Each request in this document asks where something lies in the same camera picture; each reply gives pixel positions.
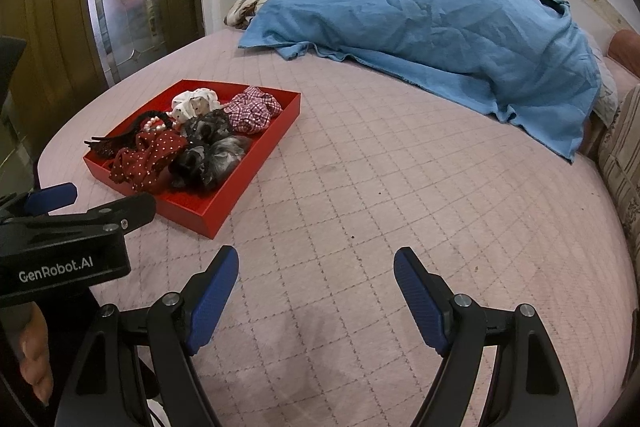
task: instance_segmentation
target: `blue gripper pad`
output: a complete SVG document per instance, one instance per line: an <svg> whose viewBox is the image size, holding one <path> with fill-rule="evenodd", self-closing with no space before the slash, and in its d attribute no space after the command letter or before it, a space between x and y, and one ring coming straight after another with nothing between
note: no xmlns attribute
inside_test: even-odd
<svg viewBox="0 0 640 427"><path fill-rule="evenodd" d="M217 254L224 256L222 263L191 313L191 334L186 342L190 356L195 355L202 346L209 344L226 301L236 284L239 269L238 252L234 248L227 248L228 250L221 250Z"/></svg>
<svg viewBox="0 0 640 427"><path fill-rule="evenodd" d="M444 333L442 313L407 259L408 255L414 256L417 261L417 257L410 248L401 248L396 252L394 258L396 281L425 344L433 347L440 356L443 356L449 349L449 341Z"/></svg>
<svg viewBox="0 0 640 427"><path fill-rule="evenodd" d="M73 183L55 185L36 190L24 203L24 213L28 216L41 216L76 203L78 189Z"/></svg>

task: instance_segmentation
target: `bed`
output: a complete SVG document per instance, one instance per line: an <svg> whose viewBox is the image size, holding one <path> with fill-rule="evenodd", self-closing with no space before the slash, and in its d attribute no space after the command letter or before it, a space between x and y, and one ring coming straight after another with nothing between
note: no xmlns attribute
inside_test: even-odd
<svg viewBox="0 0 640 427"><path fill-rule="evenodd" d="M414 248L454 292L540 312L581 427L620 394L638 304L616 208L595 164L352 62L237 49L225 29L162 58L85 107L47 146L42 186L74 182L82 211L118 195L82 162L181 78L298 90L297 122L212 241L157 217L127 236L132 273L94 289L122 309L181 288L234 245L240 277L194 365L225 426L409 425L440 362L392 274ZM465 426L481 414L486 349Z"/></svg>

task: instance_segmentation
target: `red box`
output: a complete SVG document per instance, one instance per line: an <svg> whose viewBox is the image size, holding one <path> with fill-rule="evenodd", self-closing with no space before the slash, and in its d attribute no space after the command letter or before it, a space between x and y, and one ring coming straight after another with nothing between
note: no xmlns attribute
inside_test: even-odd
<svg viewBox="0 0 640 427"><path fill-rule="evenodd" d="M145 103L113 129L108 136L116 136L125 132L137 115L142 112L171 110L171 102L177 94L199 87L213 89L218 94L220 102L224 103L231 100L236 94L243 92L248 86L207 80L181 80L153 100ZM282 113L271 120L270 126L265 131L250 136L254 140L251 149L222 187L207 194L182 192L167 188L155 194L158 214L210 239L215 237L262 164L300 114L300 100L302 98L300 93L262 86L260 89L272 94L280 102ZM109 160L104 160L93 151L89 151L84 156L84 162L89 167L91 174L105 185L109 185L125 196L134 193L129 184L116 184L109 179L110 170L106 167Z"/></svg>

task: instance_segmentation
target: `finger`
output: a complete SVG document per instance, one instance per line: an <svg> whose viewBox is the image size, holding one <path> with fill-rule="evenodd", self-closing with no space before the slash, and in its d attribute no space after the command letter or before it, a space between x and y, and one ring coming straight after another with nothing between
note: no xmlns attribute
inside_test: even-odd
<svg viewBox="0 0 640 427"><path fill-rule="evenodd" d="M53 375L50 370L42 380L33 386L33 392L44 405L49 405L49 399L53 393Z"/></svg>
<svg viewBox="0 0 640 427"><path fill-rule="evenodd" d="M20 347L27 359L37 360L47 349L47 323L35 303L31 307L31 320L20 334Z"/></svg>
<svg viewBox="0 0 640 427"><path fill-rule="evenodd" d="M36 385L49 372L49 357L42 355L37 360L24 359L20 362L20 373L30 385Z"/></svg>

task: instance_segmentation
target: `blue blanket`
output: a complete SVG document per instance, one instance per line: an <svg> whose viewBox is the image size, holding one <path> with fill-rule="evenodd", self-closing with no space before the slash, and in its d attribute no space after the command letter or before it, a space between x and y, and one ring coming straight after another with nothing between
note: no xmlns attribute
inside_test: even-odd
<svg viewBox="0 0 640 427"><path fill-rule="evenodd" d="M519 125L570 161L601 83L561 0L269 0L239 45L353 57Z"/></svg>

